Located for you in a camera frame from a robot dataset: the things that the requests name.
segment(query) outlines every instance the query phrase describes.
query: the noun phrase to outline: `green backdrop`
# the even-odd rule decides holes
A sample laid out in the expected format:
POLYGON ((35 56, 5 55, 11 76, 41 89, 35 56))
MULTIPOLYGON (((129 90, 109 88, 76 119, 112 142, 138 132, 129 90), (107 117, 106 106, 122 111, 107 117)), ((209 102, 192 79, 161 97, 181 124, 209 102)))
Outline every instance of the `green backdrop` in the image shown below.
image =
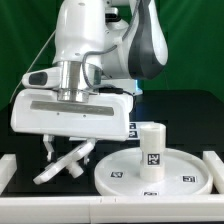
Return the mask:
MULTIPOLYGON (((55 29, 62 0, 0 1, 0 109, 55 29)), ((168 48, 166 69, 145 90, 202 89, 224 101, 224 0, 157 0, 168 48)), ((128 8, 120 8, 130 19, 128 8)), ((54 43, 34 70, 49 67, 54 43)))

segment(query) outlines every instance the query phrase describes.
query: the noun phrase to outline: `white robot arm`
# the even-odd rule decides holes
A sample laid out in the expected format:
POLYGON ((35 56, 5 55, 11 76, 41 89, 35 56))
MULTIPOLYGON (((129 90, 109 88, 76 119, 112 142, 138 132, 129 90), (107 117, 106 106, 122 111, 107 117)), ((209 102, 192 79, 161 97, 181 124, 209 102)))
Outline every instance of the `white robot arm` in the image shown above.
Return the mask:
MULTIPOLYGON (((91 150, 98 139, 126 140, 133 96, 115 88, 111 80, 152 79, 166 64, 167 46, 154 0, 119 2, 64 0, 53 67, 23 76, 27 89, 17 96, 11 126, 16 132, 43 134, 49 161, 53 136, 86 138, 86 144, 94 142, 91 150), (105 12, 118 3, 130 4, 129 26, 113 22, 113 17, 105 23, 105 12)), ((85 144, 69 153, 71 164, 91 151, 80 153, 82 149, 85 144)), ((77 168, 61 161, 56 163, 60 169, 77 168)))

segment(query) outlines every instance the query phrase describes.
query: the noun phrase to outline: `white block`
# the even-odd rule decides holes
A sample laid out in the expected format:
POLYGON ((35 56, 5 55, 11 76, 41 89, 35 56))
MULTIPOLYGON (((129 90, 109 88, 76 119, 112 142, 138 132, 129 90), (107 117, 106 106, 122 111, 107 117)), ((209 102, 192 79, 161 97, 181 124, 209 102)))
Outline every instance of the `white block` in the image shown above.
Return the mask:
POLYGON ((17 170, 16 156, 4 155, 0 160, 0 195, 17 170))

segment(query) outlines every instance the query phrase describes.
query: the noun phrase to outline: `white round base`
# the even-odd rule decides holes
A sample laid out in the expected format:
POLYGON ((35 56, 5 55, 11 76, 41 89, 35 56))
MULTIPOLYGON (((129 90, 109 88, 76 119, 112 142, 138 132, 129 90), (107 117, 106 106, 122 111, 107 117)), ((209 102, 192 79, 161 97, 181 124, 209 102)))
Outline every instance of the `white round base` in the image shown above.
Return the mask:
POLYGON ((103 196, 209 194, 213 177, 204 162, 181 151, 166 149, 165 178, 147 182, 140 177, 142 151, 122 150, 102 159, 95 169, 95 185, 103 196))

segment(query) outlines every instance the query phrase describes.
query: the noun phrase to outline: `black tabletop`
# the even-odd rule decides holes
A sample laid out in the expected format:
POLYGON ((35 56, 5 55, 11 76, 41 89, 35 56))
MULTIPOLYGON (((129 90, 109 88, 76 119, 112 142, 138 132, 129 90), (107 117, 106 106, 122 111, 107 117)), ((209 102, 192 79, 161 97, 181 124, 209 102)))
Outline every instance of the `black tabletop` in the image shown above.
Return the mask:
MULTIPOLYGON (((73 179, 67 170, 46 184, 35 185, 33 178, 47 166, 43 136, 14 133, 10 127, 11 105, 0 112, 0 154, 16 154, 17 172, 3 197, 98 195, 94 186, 94 167, 106 155, 137 147, 138 141, 100 141, 90 155, 85 173, 73 179)), ((216 151, 224 158, 224 103, 206 91, 145 91, 137 97, 131 121, 154 121, 167 127, 167 147, 202 157, 203 151, 216 151)), ((57 157, 78 143, 56 137, 57 157)))

